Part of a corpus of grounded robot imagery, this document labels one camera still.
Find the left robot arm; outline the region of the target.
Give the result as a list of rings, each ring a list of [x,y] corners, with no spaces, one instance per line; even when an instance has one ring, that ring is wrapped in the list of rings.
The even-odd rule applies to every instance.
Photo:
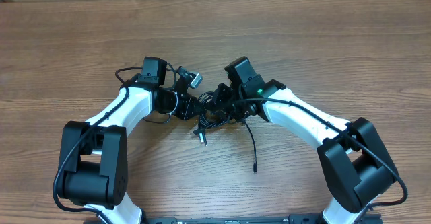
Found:
[[[158,112],[188,120],[203,107],[188,89],[202,76],[157,57],[145,57],[137,74],[120,80],[118,96],[99,114],[64,128],[52,195],[57,207],[91,212],[103,223],[147,223],[127,194],[127,137],[146,116]]]

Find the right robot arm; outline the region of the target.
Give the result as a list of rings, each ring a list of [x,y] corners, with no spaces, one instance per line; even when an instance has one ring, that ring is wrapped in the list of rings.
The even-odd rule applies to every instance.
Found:
[[[283,83],[265,81],[247,57],[225,67],[229,85],[219,84],[206,107],[224,118],[249,116],[282,126],[316,150],[332,195],[319,215],[321,223],[363,223],[376,198],[398,179],[395,167],[373,123],[350,122],[311,106]]]

